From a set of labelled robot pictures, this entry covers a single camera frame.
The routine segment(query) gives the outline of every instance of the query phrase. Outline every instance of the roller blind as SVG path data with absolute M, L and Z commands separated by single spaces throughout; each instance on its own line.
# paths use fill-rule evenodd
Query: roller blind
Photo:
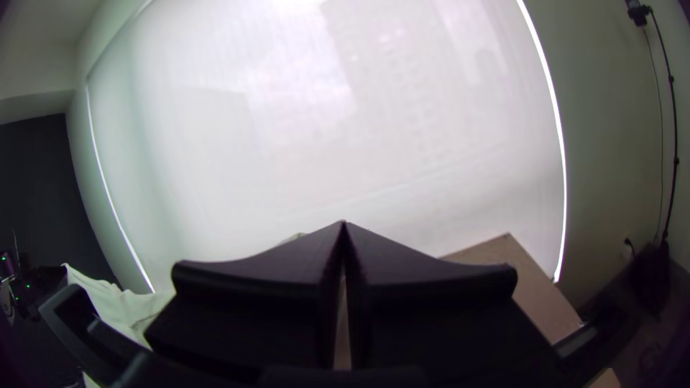
M 433 256 L 564 235 L 557 107 L 515 0 L 155 0 L 88 78 L 123 236 L 156 290 L 340 219 Z

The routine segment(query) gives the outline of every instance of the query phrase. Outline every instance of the white cloth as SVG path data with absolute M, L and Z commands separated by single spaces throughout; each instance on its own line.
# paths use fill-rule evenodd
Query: white cloth
M 103 322 L 139 345 L 151 349 L 144 338 L 144 331 L 175 293 L 138 295 L 130 290 L 121 291 L 119 287 L 105 280 L 91 279 L 69 264 L 63 266 L 67 269 L 67 283 L 80 285 L 86 290 Z M 88 388 L 98 387 L 86 375 L 84 380 Z

